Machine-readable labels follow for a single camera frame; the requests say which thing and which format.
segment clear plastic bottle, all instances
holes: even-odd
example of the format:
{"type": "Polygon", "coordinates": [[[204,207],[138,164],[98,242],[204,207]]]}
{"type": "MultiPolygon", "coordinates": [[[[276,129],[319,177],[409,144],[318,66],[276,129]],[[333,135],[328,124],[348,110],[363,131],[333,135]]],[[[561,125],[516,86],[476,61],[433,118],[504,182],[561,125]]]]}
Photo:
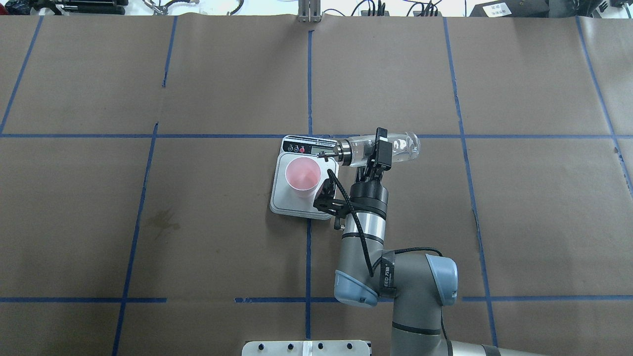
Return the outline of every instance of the clear plastic bottle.
{"type": "MultiPolygon", "coordinates": [[[[375,136],[356,136],[347,139],[351,147],[350,167],[367,164],[367,158],[372,154],[375,136]]],[[[387,140],[393,144],[393,163],[414,160],[420,154],[420,139],[412,132],[404,134],[388,134],[387,140]]]]}

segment cable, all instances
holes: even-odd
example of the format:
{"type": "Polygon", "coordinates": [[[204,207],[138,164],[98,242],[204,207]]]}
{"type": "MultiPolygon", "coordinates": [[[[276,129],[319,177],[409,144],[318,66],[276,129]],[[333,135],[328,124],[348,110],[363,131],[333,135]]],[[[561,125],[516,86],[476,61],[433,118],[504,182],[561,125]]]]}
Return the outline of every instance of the cable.
{"type": "Polygon", "coordinates": [[[369,250],[367,249],[367,241],[365,239],[365,233],[363,232],[363,227],[361,226],[360,220],[358,220],[358,216],[356,215],[356,210],[354,210],[354,206],[352,206],[352,202],[349,199],[348,193],[345,191],[345,189],[343,188],[343,185],[341,184],[341,182],[339,182],[334,172],[331,169],[328,169],[327,174],[330,176],[330,179],[332,179],[332,182],[336,184],[337,188],[339,188],[339,190],[341,191],[341,194],[343,195],[343,198],[345,199],[345,202],[348,204],[349,213],[352,215],[352,218],[354,218],[354,222],[356,223],[356,228],[358,229],[358,234],[360,235],[360,244],[363,247],[363,255],[365,256],[365,263],[367,264],[367,270],[369,271],[369,276],[373,277],[372,263],[369,259],[369,250]]]}
{"type": "Polygon", "coordinates": [[[427,4],[427,7],[424,8],[424,6],[422,6],[422,12],[418,14],[418,16],[431,16],[430,14],[433,12],[431,6],[435,6],[433,5],[432,1],[429,1],[429,3],[427,4]]]}
{"type": "Polygon", "coordinates": [[[323,11],[323,13],[326,13],[326,12],[328,12],[328,11],[336,11],[336,12],[340,13],[341,15],[345,16],[345,14],[344,14],[344,13],[340,12],[340,11],[339,11],[339,10],[337,10],[337,9],[327,9],[327,10],[323,11]]]}
{"type": "Polygon", "coordinates": [[[360,5],[361,5],[362,3],[364,3],[365,1],[368,1],[370,4],[372,4],[372,9],[373,9],[373,11],[376,11],[376,3],[375,3],[373,0],[362,0],[360,3],[356,4],[356,7],[354,8],[354,10],[352,10],[352,15],[350,15],[350,16],[354,16],[354,13],[356,12],[356,10],[358,10],[358,8],[360,7],[360,5]]]}
{"type": "Polygon", "coordinates": [[[430,12],[429,12],[429,16],[437,16],[437,6],[436,4],[434,4],[432,1],[429,1],[430,4],[430,12]]]}
{"type": "Polygon", "coordinates": [[[444,256],[444,255],[442,255],[442,253],[437,248],[433,248],[433,247],[409,247],[409,248],[402,248],[400,250],[394,250],[394,254],[397,255],[399,253],[413,252],[413,251],[433,251],[440,257],[444,256]]]}
{"type": "Polygon", "coordinates": [[[446,328],[444,327],[444,308],[439,309],[440,312],[440,324],[442,324],[442,333],[444,334],[444,339],[448,340],[448,336],[446,336],[446,328]]]}
{"type": "Polygon", "coordinates": [[[422,11],[424,11],[424,3],[418,3],[418,2],[416,2],[415,4],[411,5],[411,7],[409,8],[409,11],[407,11],[407,13],[406,13],[406,16],[409,16],[409,14],[411,13],[411,10],[413,10],[413,8],[414,8],[416,5],[422,5],[422,11]]]}
{"type": "Polygon", "coordinates": [[[235,13],[237,13],[237,12],[238,12],[238,11],[242,8],[242,5],[244,5],[244,0],[238,0],[238,1],[239,1],[239,4],[238,4],[238,5],[237,5],[237,7],[235,8],[235,10],[233,10],[233,11],[231,11],[231,12],[229,13],[229,16],[230,16],[230,15],[234,15],[235,13]]]}
{"type": "MultiPolygon", "coordinates": [[[[409,248],[401,248],[400,250],[394,250],[393,252],[394,252],[394,255],[399,255],[400,253],[413,252],[413,251],[431,251],[431,252],[435,252],[440,257],[444,256],[444,255],[442,255],[440,250],[438,250],[437,248],[433,248],[433,247],[409,247],[409,248]]],[[[372,271],[376,271],[376,268],[378,267],[378,264],[380,264],[382,260],[383,260],[383,258],[379,257],[376,260],[376,262],[373,263],[372,271]]]]}
{"type": "Polygon", "coordinates": [[[169,3],[165,4],[165,7],[168,8],[175,3],[189,3],[190,0],[171,0],[169,3]]]}

